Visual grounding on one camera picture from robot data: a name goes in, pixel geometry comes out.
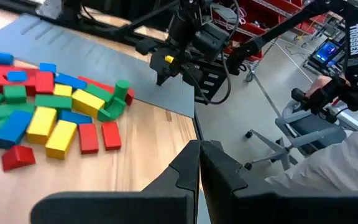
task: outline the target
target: white fabric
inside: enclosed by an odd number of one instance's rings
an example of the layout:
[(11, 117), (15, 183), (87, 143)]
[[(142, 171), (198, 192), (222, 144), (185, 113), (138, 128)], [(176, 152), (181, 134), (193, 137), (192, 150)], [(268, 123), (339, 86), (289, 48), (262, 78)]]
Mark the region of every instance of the white fabric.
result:
[(358, 132), (266, 181), (289, 189), (304, 185), (327, 192), (358, 192)]

